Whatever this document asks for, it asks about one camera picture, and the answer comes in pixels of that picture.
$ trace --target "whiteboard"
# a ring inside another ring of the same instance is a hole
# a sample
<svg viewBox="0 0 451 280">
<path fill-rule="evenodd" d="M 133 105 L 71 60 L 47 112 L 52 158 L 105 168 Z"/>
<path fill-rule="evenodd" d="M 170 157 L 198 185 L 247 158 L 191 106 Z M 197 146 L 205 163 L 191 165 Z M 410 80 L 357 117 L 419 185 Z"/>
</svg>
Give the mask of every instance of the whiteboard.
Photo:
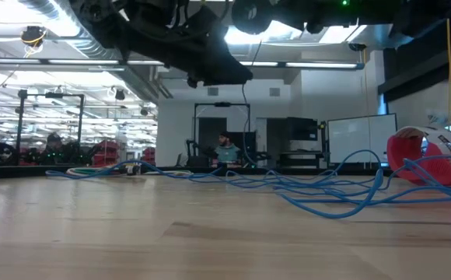
<svg viewBox="0 0 451 280">
<path fill-rule="evenodd" d="M 386 162 L 386 145 L 388 138 L 397 132 L 397 118 L 388 114 L 328 121 L 327 130 L 331 163 L 342 163 L 348 155 L 361 149 L 372 150 Z M 365 152 L 347 160 L 347 163 L 371 162 L 376 163 L 376 158 Z"/>
</svg>

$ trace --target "pipe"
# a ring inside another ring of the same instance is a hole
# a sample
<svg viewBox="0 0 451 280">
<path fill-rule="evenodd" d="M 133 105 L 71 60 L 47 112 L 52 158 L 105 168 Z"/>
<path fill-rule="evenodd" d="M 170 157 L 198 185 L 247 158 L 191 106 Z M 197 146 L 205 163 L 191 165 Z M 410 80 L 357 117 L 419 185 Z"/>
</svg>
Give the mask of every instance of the pipe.
<svg viewBox="0 0 451 280">
<path fill-rule="evenodd" d="M 38 11 L 52 20 L 68 20 L 79 27 L 79 34 L 75 37 L 89 40 L 67 41 L 72 47 L 79 50 L 87 58 L 92 59 L 121 59 L 119 51 L 107 50 L 87 31 L 79 22 L 72 11 L 69 0 L 18 0 L 28 9 Z M 158 103 L 159 93 L 155 91 L 150 81 L 140 78 L 132 69 L 124 72 L 113 73 L 113 75 L 124 80 L 131 91 L 142 100 Z"/>
</svg>

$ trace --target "wooden floor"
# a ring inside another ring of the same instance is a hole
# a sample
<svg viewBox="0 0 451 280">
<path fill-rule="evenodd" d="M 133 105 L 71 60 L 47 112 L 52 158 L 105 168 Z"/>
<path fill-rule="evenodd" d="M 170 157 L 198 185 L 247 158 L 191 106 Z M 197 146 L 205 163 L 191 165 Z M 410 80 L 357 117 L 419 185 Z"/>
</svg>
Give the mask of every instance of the wooden floor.
<svg viewBox="0 0 451 280">
<path fill-rule="evenodd" d="M 390 193 L 412 187 L 395 182 Z M 329 220 L 268 188 L 163 177 L 0 180 L 0 279 L 446 280 L 451 203 Z"/>
</svg>

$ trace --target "air duct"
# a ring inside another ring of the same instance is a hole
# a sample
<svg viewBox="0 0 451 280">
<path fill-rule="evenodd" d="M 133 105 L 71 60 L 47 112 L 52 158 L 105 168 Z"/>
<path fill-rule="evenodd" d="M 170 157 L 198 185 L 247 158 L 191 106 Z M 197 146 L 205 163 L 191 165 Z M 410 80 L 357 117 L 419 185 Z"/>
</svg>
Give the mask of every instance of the air duct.
<svg viewBox="0 0 451 280">
<path fill-rule="evenodd" d="M 18 0 L 28 9 L 35 10 L 45 15 L 49 20 L 69 22 L 79 28 L 79 34 L 75 37 L 88 40 L 69 41 L 72 47 L 79 50 L 87 58 L 92 59 L 121 59 L 118 51 L 107 50 L 82 26 L 72 11 L 68 0 Z M 124 72 L 114 72 L 113 75 L 123 79 L 127 86 L 142 100 L 158 103 L 159 92 L 150 81 L 142 79 L 133 69 L 127 66 Z"/>
</svg>

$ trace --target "black frame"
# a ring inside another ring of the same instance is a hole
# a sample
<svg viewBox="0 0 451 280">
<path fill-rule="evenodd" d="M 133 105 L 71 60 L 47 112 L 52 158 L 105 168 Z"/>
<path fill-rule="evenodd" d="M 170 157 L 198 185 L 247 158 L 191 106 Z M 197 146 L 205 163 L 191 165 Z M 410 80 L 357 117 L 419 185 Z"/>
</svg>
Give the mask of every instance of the black frame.
<svg viewBox="0 0 451 280">
<path fill-rule="evenodd" d="M 196 142 L 196 109 L 199 106 L 213 106 L 213 107 L 231 107 L 231 106 L 245 106 L 248 109 L 248 131 L 251 132 L 251 105 L 248 103 L 195 103 L 193 116 L 193 141 Z"/>
<path fill-rule="evenodd" d="M 63 93 L 46 93 L 46 94 L 29 94 L 26 89 L 21 89 L 18 92 L 20 98 L 19 116 L 18 116 L 18 128 L 16 132 L 16 152 L 20 153 L 20 145 L 22 144 L 22 129 L 23 129 L 23 112 L 25 109 L 25 99 L 28 96 L 45 96 L 46 98 L 63 98 L 63 96 L 73 96 L 80 98 L 79 105 L 79 131 L 77 131 L 77 141 L 80 143 L 80 137 L 82 136 L 82 115 L 84 114 L 84 103 L 86 96 L 83 94 L 63 94 Z M 16 165 L 19 165 L 20 157 L 17 156 Z"/>
<path fill-rule="evenodd" d="M 351 120 L 351 119 L 356 119 L 356 118 L 363 118 L 363 117 L 381 117 L 381 116 L 390 116 L 390 115 L 395 115 L 395 131 L 398 131 L 398 123 L 397 123 L 397 113 L 392 113 L 392 114 L 376 114 L 376 115 L 372 115 L 372 116 L 362 116 L 362 117 L 344 117 L 341 119 L 334 119 L 334 120 L 329 120 L 327 121 L 327 153 L 330 155 L 331 154 L 331 150 L 330 150 L 330 137 L 329 137 L 329 123 L 332 121 L 343 121 L 343 120 Z M 327 168 L 329 168 L 329 165 L 332 164 L 331 162 L 331 157 L 328 156 L 327 159 Z"/>
</svg>

